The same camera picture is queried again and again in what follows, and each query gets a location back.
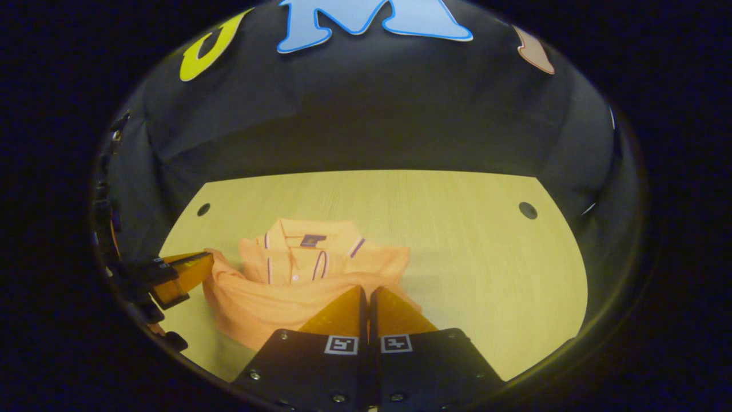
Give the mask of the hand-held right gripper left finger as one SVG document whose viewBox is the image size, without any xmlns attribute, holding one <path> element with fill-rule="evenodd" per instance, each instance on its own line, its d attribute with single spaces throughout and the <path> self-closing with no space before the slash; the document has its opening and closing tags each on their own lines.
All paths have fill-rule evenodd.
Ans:
<svg viewBox="0 0 732 412">
<path fill-rule="evenodd" d="M 275 330 L 233 385 L 280 410 L 363 410 L 367 317 L 363 288 L 350 288 L 300 328 Z"/>
</svg>

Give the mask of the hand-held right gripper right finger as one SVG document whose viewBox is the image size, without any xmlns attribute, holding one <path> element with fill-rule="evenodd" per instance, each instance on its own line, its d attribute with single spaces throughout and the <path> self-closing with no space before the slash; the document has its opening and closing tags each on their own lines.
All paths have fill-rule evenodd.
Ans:
<svg viewBox="0 0 732 412">
<path fill-rule="evenodd" d="M 371 346 L 381 411 L 468 411 L 505 381 L 459 328 L 434 326 L 387 287 L 371 295 Z"/>
</svg>

